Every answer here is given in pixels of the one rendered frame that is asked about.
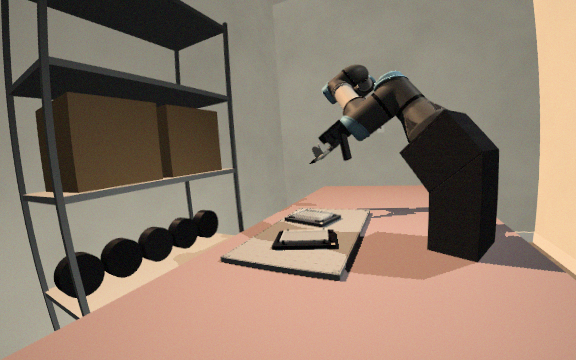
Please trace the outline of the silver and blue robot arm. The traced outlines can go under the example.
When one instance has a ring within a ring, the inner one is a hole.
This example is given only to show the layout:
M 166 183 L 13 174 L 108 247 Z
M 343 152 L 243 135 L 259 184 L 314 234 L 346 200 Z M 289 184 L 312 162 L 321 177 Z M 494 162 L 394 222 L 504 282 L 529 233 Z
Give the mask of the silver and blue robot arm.
M 396 116 L 410 143 L 446 109 L 428 100 L 398 71 L 384 74 L 377 82 L 368 75 L 365 66 L 351 65 L 322 88 L 322 93 L 331 104 L 338 102 L 342 107 L 341 122 L 358 141 L 369 137 Z M 373 94 L 364 98 L 373 90 Z

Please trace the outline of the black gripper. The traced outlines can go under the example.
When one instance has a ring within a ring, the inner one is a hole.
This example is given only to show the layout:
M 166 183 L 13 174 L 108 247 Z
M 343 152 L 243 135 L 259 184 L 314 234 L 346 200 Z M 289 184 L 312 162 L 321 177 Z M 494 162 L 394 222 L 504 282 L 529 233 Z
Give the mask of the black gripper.
M 321 136 L 319 136 L 318 139 L 323 144 L 318 143 L 319 148 L 317 148 L 317 147 L 312 148 L 312 151 L 315 155 L 315 159 L 313 159 L 309 164 L 316 163 L 318 160 L 322 160 L 333 149 L 335 149 L 335 147 L 337 147 L 340 143 L 342 143 L 341 142 L 342 141 L 341 134 L 344 134 L 344 133 L 347 134 L 347 137 L 349 137 L 351 135 L 349 130 L 342 124 L 342 122 L 340 120 L 338 120 L 328 130 L 326 130 Z

